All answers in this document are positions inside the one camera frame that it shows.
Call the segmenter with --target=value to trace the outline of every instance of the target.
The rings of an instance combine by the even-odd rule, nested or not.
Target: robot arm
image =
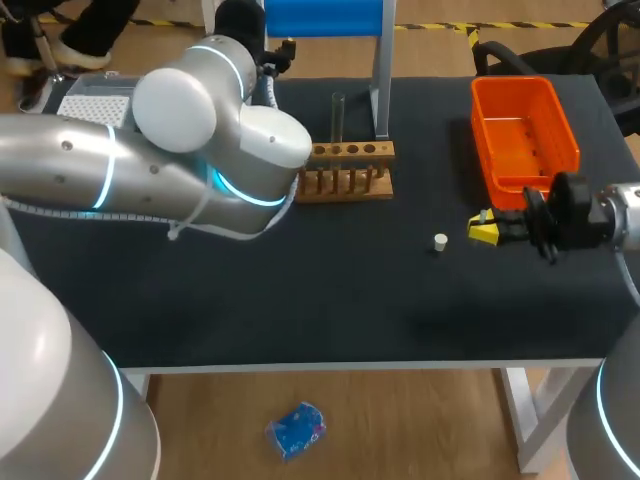
[[[247,1],[226,0],[220,10]],[[291,52],[267,55],[250,29],[229,21],[218,23],[235,38],[206,37],[138,82],[130,105],[140,133],[54,115],[0,116],[5,203],[63,218],[164,221],[173,233],[262,233],[289,204],[311,137],[290,115],[247,104],[261,62]],[[256,25],[264,32],[264,19]]]
[[[592,195],[584,177],[559,173],[545,201],[525,188],[525,210],[492,209],[469,221],[469,236],[494,245],[529,241],[555,263],[559,251],[640,249],[640,184],[614,184]]]

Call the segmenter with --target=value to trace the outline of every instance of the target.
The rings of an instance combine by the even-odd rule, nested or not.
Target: test tube rack
[[[298,172],[298,203],[361,202],[393,198],[389,167],[393,142],[314,143]]]

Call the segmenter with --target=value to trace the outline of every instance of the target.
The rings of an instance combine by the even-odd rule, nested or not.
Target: table leg
[[[501,369],[522,473],[540,473],[559,451],[566,417],[593,367],[553,368],[534,394],[524,368]]]
[[[149,390],[149,380],[151,375],[145,375],[144,373],[125,373],[129,383],[133,385],[143,400],[147,400],[147,392]]]
[[[224,0],[202,0],[202,17],[204,18],[204,33],[211,35],[215,27],[216,10]]]

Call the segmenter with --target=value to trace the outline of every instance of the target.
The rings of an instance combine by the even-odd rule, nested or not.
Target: orange tray
[[[546,198],[556,173],[578,171],[580,149],[549,80],[480,77],[471,93],[473,136],[494,207],[523,209],[524,187]]]

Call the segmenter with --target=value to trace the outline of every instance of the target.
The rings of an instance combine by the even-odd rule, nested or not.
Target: black tabletop
[[[594,188],[640,173],[590,77],[553,78]],[[488,206],[469,78],[396,79],[390,201],[294,205],[249,242],[166,226],[15,214],[44,284],[121,367],[601,357],[636,312],[605,249],[554,267],[527,244],[474,245]],[[315,141],[331,94],[346,140],[371,138],[361,80],[278,83]],[[443,255],[429,254],[446,233]],[[640,274],[638,256],[628,256]]]

